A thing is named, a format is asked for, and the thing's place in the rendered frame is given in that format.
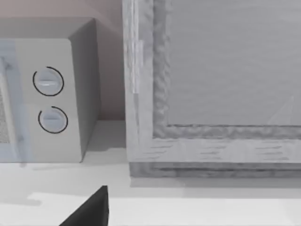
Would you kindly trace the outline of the pale microwave knob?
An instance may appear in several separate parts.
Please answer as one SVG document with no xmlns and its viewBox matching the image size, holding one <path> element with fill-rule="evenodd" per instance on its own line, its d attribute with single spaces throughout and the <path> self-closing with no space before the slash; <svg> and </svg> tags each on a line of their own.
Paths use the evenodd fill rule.
<svg viewBox="0 0 301 226">
<path fill-rule="evenodd" d="M 54 97 L 60 94 L 64 88 L 62 74 L 55 68 L 46 66 L 36 71 L 32 76 L 35 89 L 42 95 Z"/>
<path fill-rule="evenodd" d="M 59 134 L 68 127 L 68 117 L 61 108 L 51 106 L 39 112 L 38 123 L 47 133 Z"/>
</svg>

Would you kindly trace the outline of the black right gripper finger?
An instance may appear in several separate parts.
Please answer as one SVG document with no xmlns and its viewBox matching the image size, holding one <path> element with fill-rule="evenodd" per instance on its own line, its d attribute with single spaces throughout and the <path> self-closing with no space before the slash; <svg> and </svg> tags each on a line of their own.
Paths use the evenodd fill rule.
<svg viewBox="0 0 301 226">
<path fill-rule="evenodd" d="M 108 186 L 101 186 L 59 226 L 108 226 Z"/>
</svg>

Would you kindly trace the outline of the pale microwave oven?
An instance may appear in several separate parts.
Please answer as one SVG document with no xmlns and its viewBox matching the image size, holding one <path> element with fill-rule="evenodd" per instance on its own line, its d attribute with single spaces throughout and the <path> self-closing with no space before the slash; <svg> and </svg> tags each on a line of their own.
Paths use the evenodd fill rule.
<svg viewBox="0 0 301 226">
<path fill-rule="evenodd" d="M 0 163 L 82 161 L 100 112 L 98 61 L 92 18 L 0 18 Z M 54 97 L 32 83 L 46 66 L 64 79 Z M 68 117 L 62 133 L 47 133 L 38 123 L 39 112 L 51 106 Z"/>
</svg>

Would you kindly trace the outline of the grey cabinet door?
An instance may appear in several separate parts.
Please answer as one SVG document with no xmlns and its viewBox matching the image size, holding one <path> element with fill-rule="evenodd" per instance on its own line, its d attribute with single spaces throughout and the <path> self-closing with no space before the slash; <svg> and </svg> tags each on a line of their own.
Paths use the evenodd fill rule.
<svg viewBox="0 0 301 226">
<path fill-rule="evenodd" d="M 301 0 L 154 0 L 153 136 L 301 139 Z"/>
</svg>

